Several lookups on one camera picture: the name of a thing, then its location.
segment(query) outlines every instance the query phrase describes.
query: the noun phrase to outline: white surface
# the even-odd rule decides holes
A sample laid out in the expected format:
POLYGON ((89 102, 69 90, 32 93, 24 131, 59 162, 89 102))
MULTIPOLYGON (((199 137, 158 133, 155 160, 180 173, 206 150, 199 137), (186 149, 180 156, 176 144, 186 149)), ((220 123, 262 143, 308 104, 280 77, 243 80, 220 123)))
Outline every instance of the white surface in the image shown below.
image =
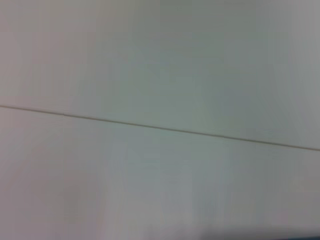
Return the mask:
POLYGON ((0 238, 319 229, 320 153, 0 108, 0 238))
POLYGON ((0 105, 318 148, 317 0, 2 0, 0 105))

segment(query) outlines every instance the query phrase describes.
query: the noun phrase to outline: white ceiling panel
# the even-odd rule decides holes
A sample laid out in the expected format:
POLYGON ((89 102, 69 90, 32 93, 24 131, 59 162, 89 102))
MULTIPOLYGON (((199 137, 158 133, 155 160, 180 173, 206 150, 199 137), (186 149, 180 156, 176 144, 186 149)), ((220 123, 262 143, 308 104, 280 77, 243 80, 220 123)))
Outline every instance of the white ceiling panel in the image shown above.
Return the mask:
POLYGON ((2 0, 0 105, 319 148, 317 0, 2 0))

